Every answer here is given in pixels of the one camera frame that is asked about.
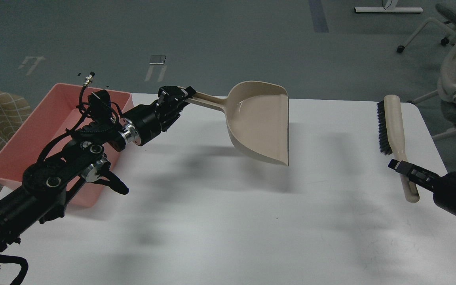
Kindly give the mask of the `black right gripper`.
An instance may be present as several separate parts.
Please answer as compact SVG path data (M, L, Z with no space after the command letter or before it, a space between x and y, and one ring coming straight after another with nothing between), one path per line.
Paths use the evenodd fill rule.
M388 168L403 175L410 182L433 191L436 206L456 216L456 172L440 177L418 165L391 159Z

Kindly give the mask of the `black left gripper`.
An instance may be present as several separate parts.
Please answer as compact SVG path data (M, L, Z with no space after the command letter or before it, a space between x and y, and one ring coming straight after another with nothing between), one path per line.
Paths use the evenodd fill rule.
M139 104L124 112L121 135L125 142L143 146L161 132L167 131L196 94L191 86L162 86L158 90L158 103Z

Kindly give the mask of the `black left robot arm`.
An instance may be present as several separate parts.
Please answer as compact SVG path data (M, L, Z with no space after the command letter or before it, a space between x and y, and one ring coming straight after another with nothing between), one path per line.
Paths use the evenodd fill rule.
M13 285L23 282L29 264L25 258L2 252L20 243L20 235L35 222L63 218L69 202L86 183L108 186L121 195L129 193L128 186L110 170L104 144L117 152L130 143L143 146L166 132L196 94L192 87L163 86L152 104L122 112L105 89L83 101L94 75L91 72L85 78L79 93L78 122L50 141L24 171L22 185L0 200L0 266L21 267Z

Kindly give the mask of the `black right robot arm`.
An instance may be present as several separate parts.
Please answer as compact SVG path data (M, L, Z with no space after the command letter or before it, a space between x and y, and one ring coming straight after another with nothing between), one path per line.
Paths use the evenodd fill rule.
M440 176L415 164L395 159L390 160L388 168L431 191L434 204L456 216L456 172Z

